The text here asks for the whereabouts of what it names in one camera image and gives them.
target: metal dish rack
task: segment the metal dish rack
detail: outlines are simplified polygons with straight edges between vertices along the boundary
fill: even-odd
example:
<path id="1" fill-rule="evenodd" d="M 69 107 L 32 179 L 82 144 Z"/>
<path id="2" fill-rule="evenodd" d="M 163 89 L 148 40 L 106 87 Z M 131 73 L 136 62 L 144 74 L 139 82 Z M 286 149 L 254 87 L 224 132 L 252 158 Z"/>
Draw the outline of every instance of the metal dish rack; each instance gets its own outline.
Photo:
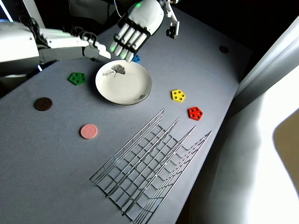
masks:
<path id="1" fill-rule="evenodd" d="M 181 140 L 159 124 L 161 110 L 125 144 L 89 180 L 101 188 L 118 208 L 135 224 L 146 224 L 212 131 L 189 149 L 182 145 L 192 128 Z"/>

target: white plate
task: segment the white plate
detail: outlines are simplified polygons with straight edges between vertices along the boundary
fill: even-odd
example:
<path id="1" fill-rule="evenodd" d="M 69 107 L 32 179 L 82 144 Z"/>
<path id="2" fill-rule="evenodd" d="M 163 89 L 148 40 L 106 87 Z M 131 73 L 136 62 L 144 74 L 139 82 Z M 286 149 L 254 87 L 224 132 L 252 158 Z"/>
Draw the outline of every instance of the white plate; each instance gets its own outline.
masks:
<path id="1" fill-rule="evenodd" d="M 117 60 L 100 68 L 95 84 L 100 94 L 110 102 L 133 105 L 149 95 L 152 81 L 149 72 L 140 64 Z"/>

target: plate rim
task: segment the plate rim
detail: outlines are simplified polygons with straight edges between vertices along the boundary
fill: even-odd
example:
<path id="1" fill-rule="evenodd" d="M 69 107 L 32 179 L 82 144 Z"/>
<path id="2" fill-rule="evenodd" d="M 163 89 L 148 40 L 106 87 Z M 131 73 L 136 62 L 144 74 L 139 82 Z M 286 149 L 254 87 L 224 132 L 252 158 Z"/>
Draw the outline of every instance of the plate rim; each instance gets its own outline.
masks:
<path id="1" fill-rule="evenodd" d="M 110 62 L 104 64 L 103 66 L 105 66 L 105 65 L 107 65 L 107 64 L 109 64 L 109 63 L 114 63 L 114 62 L 118 62 L 118 61 L 122 61 L 122 62 L 123 62 L 123 61 L 126 61 L 126 60 L 114 60 L 114 61 L 110 61 Z M 152 78 L 151 78 L 151 75 L 150 75 L 149 71 L 148 71 L 144 66 L 140 65 L 139 63 L 136 63 L 136 62 L 130 62 L 130 63 L 135 63 L 135 64 L 137 64 L 137 65 L 143 67 L 143 68 L 147 71 L 147 73 L 148 73 L 148 75 L 149 75 L 149 79 L 150 79 L 150 89 L 149 89 L 149 93 L 148 93 L 143 99 L 141 99 L 140 101 L 136 101 L 135 103 L 132 103 L 132 104 L 120 104 L 120 103 L 113 102 L 113 101 L 107 99 L 106 97 L 104 97 L 104 96 L 101 94 L 100 90 L 98 89 L 98 87 L 97 87 L 97 82 L 95 81 L 95 86 L 96 86 L 96 88 L 97 88 L 99 94 L 100 94 L 105 100 L 109 101 L 109 102 L 112 103 L 112 104 L 115 104 L 115 105 L 121 105 L 121 106 L 131 106 L 131 105 L 135 105 L 135 104 L 138 104 L 138 103 L 144 101 L 144 100 L 150 95 L 151 88 L 152 88 L 152 85 L 153 85 L 153 81 L 152 81 Z M 95 76 L 95 80 L 97 79 L 98 73 L 99 73 L 99 71 L 101 70 L 102 67 L 100 67 L 100 69 L 98 70 L 98 72 L 97 72 L 97 74 L 96 74 L 96 76 Z"/>

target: pink disc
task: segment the pink disc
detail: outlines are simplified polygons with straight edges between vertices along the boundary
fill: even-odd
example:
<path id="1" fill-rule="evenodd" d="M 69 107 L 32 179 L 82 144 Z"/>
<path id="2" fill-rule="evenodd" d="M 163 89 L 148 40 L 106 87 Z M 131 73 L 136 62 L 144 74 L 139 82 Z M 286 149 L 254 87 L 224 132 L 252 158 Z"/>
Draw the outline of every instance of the pink disc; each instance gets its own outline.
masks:
<path id="1" fill-rule="evenodd" d="M 80 132 L 81 132 L 81 135 L 83 138 L 93 139 L 97 135 L 98 129 L 97 129 L 96 125 L 88 124 L 88 125 L 84 125 L 81 128 Z"/>

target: gray table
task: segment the gray table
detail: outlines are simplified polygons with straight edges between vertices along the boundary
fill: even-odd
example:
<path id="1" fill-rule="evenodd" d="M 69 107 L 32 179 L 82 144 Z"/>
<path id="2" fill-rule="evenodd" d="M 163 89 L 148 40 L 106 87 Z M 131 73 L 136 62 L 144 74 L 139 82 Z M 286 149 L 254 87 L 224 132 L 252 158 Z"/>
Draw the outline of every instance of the gray table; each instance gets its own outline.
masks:
<path id="1" fill-rule="evenodd" d="M 118 208 L 88 179 L 125 142 L 165 108 L 161 125 L 181 120 L 172 135 L 182 137 L 194 125 L 189 147 L 204 134 L 213 134 L 172 189 L 150 223 L 176 222 L 211 144 L 233 99 L 251 52 L 202 22 L 175 10 L 181 21 L 177 40 L 165 35 L 164 19 L 139 55 L 152 76 L 149 97 L 134 106 L 107 102 L 95 89 L 101 63 L 70 60 L 53 64 L 0 100 L 0 223 L 116 224 L 129 223 Z M 117 28 L 99 36 L 109 46 Z M 219 46 L 229 48 L 222 54 Z M 67 81 L 83 72 L 88 82 Z M 170 98 L 182 89 L 183 103 Z M 53 100 L 41 112 L 33 107 L 40 97 Z M 198 106 L 203 118 L 189 119 L 187 108 Z M 93 140 L 79 130 L 93 123 L 100 134 Z"/>

